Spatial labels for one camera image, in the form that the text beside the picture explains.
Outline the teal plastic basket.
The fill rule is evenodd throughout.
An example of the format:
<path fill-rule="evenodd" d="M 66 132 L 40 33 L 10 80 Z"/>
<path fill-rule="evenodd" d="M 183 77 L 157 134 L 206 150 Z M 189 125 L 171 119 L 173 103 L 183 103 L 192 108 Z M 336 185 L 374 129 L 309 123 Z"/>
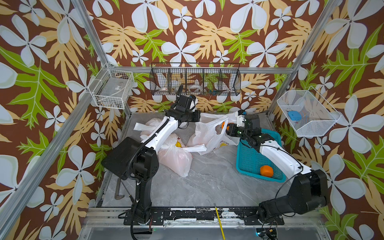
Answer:
<path fill-rule="evenodd" d="M 240 138 L 237 150 L 237 170 L 249 177 L 283 183 L 286 180 L 283 172 L 269 158 L 260 153 L 261 145 L 271 143 L 272 141 L 276 141 L 279 146 L 282 146 L 280 134 L 266 129 L 262 129 L 262 134 L 254 138 L 248 140 Z M 274 176 L 272 178 L 260 175 L 260 167 L 264 165 L 273 168 Z"/>

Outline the printed white plastic bag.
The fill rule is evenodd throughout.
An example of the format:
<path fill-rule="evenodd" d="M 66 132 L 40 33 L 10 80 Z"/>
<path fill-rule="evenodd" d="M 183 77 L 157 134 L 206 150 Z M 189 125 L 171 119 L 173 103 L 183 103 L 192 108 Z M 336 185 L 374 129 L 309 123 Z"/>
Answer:
<path fill-rule="evenodd" d="M 160 126 L 162 123 L 161 119 L 153 118 L 149 120 L 146 124 L 136 123 L 134 131 L 139 131 L 141 140 L 146 139 L 151 135 L 151 133 Z"/>

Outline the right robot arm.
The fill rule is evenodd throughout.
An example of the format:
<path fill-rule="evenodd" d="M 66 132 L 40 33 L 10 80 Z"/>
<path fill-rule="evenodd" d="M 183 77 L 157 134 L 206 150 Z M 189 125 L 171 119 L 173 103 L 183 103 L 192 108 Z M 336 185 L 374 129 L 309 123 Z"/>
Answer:
<path fill-rule="evenodd" d="M 270 222 L 290 213 L 303 215 L 329 203 L 325 173 L 303 165 L 284 150 L 272 135 L 262 130 L 257 115 L 246 116 L 244 112 L 239 111 L 235 118 L 233 123 L 222 124 L 226 134 L 246 141 L 247 147 L 268 158 L 291 184 L 286 195 L 275 196 L 259 204 L 257 218 L 260 222 Z"/>

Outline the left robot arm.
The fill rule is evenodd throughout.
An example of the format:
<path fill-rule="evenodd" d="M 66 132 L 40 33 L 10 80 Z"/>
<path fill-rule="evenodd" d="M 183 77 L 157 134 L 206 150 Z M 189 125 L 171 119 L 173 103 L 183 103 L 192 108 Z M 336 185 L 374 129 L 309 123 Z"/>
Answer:
<path fill-rule="evenodd" d="M 183 88 L 183 85 L 178 88 L 176 101 L 165 111 L 160 125 L 141 143 L 134 144 L 135 151 L 128 162 L 129 178 L 136 180 L 135 201 L 131 213 L 127 216 L 131 218 L 131 226 L 134 223 L 144 225 L 150 220 L 152 179 L 160 165 L 157 152 L 182 123 L 195 123 L 200 120 L 201 112 L 195 110 L 196 97 L 183 95 Z"/>

